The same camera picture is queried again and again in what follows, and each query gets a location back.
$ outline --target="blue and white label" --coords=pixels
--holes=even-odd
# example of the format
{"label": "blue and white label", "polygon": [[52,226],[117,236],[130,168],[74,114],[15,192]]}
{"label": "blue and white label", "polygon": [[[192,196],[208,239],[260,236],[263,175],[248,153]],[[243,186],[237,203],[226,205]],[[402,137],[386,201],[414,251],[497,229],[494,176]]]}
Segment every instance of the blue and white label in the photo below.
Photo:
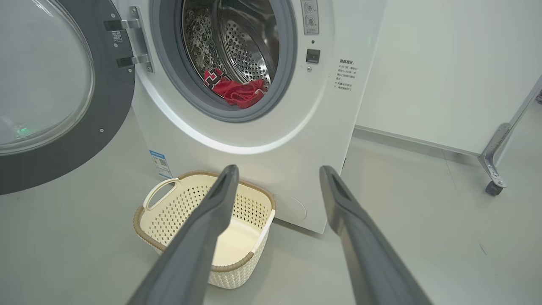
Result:
{"label": "blue and white label", "polygon": [[168,178],[168,179],[173,178],[173,176],[171,176],[171,171],[169,169],[169,166],[167,165],[166,157],[155,151],[152,151],[152,150],[149,150],[149,151],[151,152],[151,156],[152,156],[152,159],[154,160],[154,165],[156,166],[158,175]]}

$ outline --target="open round door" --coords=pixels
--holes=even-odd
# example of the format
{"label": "open round door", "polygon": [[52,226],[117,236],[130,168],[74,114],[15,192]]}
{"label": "open round door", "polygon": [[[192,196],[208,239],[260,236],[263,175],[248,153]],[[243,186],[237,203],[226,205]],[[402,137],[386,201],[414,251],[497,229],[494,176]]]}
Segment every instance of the open round door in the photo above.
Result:
{"label": "open round door", "polygon": [[135,70],[109,0],[0,4],[0,195],[81,166],[109,143],[133,97]]}

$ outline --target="stainless steel drum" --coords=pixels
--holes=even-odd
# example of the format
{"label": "stainless steel drum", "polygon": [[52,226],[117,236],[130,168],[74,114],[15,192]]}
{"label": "stainless steel drum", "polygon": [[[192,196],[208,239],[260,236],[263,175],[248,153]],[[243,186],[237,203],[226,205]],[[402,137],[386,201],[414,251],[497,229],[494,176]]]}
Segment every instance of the stainless steel drum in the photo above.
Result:
{"label": "stainless steel drum", "polygon": [[219,68],[237,82],[271,85],[279,34],[268,0],[185,0],[182,12],[184,45],[202,78]]}

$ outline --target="basket rim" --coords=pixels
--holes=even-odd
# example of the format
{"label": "basket rim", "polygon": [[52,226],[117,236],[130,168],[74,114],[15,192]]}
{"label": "basket rim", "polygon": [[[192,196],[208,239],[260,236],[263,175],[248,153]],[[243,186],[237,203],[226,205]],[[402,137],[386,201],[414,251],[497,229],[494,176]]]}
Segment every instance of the basket rim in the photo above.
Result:
{"label": "basket rim", "polygon": [[[213,173],[211,171],[195,170],[195,171],[190,171],[188,173],[185,173],[185,174],[183,174],[181,176],[178,176],[178,179],[182,180],[184,178],[187,178],[187,177],[190,177],[190,176],[195,176],[195,175],[206,175],[206,176],[212,176],[212,177],[218,177],[219,176],[219,174]],[[255,185],[255,184],[247,182],[245,180],[239,180],[239,184],[244,185],[244,186],[249,187],[249,188],[252,188],[252,189],[255,189],[255,190],[263,193],[269,199],[269,201],[271,202],[271,214],[269,215],[269,218],[274,218],[273,211],[276,211],[276,203],[275,203],[275,199],[273,198],[273,196],[271,195],[271,193],[269,191]],[[139,206],[137,208],[137,210],[135,211],[135,215],[134,215],[134,219],[133,219],[133,226],[134,226],[135,232],[137,233],[137,235],[139,235],[141,237],[141,239],[143,239],[144,241],[149,243],[151,246],[153,246],[156,249],[164,252],[166,250],[167,246],[164,246],[162,243],[160,243],[160,242],[156,241],[155,239],[153,239],[152,237],[150,237],[141,228],[141,218],[143,217],[144,213],[145,213],[145,209],[144,209],[143,206]],[[262,231],[261,234],[262,235],[267,234],[267,232]],[[253,256],[254,256],[254,252],[250,251],[241,260],[239,260],[238,262],[233,263],[231,265],[227,265],[227,266],[211,265],[211,271],[212,272],[230,272],[230,271],[237,270],[237,269],[243,267],[244,265],[246,265],[246,263],[248,263]]]}

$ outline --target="front-loading washing machine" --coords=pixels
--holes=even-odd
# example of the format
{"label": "front-loading washing machine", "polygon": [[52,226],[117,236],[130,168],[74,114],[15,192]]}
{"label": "front-loading washing machine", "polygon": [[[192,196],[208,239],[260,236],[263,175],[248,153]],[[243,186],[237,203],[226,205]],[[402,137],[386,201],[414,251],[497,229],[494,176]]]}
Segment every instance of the front-loading washing machine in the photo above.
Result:
{"label": "front-loading washing machine", "polygon": [[[318,169],[343,166],[384,0],[31,5],[25,26],[11,29],[17,35],[1,30],[19,42],[9,50],[29,60],[25,73],[37,65],[31,79],[41,82],[41,91],[4,85],[23,102],[0,113],[0,164],[12,175],[0,193],[83,164],[114,136],[132,105],[149,162],[163,178],[236,164],[241,178],[274,194],[277,218],[323,232]],[[17,23],[9,23],[15,18],[9,9],[2,10],[6,25]],[[53,38],[43,36],[55,30]],[[21,41],[30,33],[46,52],[26,48]],[[40,110],[42,117],[25,113],[38,98],[56,108]]]}

